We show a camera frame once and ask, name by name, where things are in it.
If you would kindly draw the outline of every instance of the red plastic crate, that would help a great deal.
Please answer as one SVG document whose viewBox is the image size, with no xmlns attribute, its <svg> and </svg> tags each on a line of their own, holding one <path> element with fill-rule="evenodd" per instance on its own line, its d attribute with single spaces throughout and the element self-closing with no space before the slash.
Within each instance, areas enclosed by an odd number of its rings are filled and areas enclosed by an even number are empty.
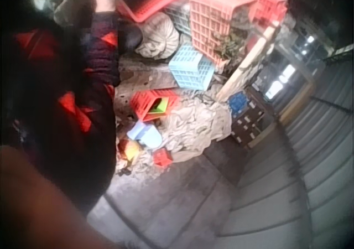
<svg viewBox="0 0 354 249">
<path fill-rule="evenodd" d="M 173 1 L 174 0 L 145 0 L 138 9 L 132 12 L 123 0 L 118 0 L 117 10 L 121 14 L 132 18 L 135 22 L 143 22 Z"/>
<path fill-rule="evenodd" d="M 287 12 L 286 0 L 258 0 L 255 18 L 268 22 L 282 21 Z"/>
<path fill-rule="evenodd" d="M 257 0 L 189 0 L 190 21 L 193 46 L 210 58 L 217 66 L 222 66 L 222 60 L 214 53 L 218 41 L 212 36 L 213 32 L 227 35 L 230 32 L 232 15 L 241 6 L 248 5 L 249 19 L 253 20 Z"/>
<path fill-rule="evenodd" d="M 160 167 L 172 164 L 172 157 L 165 148 L 158 149 L 153 153 L 154 163 Z"/>
<path fill-rule="evenodd" d="M 164 113 L 148 115 L 152 105 L 158 98 L 168 97 L 167 109 Z M 138 118 L 145 122 L 168 115 L 179 101 L 179 97 L 169 89 L 138 91 L 131 99 L 131 108 L 135 110 Z"/>
</svg>

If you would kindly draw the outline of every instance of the concrete floor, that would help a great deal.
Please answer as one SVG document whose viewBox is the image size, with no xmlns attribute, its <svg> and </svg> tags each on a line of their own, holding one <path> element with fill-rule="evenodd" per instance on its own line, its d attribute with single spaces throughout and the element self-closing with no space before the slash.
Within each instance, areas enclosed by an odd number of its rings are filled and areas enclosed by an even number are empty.
<svg viewBox="0 0 354 249">
<path fill-rule="evenodd" d="M 245 155 L 229 137 L 213 142 L 199 157 L 173 164 L 155 179 L 114 177 L 88 221 L 113 242 L 141 249 L 213 248 Z"/>
</svg>

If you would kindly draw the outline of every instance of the metal wall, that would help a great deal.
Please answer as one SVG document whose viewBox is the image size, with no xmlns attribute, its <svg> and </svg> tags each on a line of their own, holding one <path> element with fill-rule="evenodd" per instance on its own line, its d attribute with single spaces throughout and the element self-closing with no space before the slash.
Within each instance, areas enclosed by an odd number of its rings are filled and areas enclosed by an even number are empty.
<svg viewBox="0 0 354 249">
<path fill-rule="evenodd" d="M 352 109 L 352 60 L 328 66 L 314 96 Z M 215 249 L 342 248 L 353 236 L 353 116 L 310 101 L 286 133 L 300 177 L 273 131 L 251 151 Z"/>
</svg>

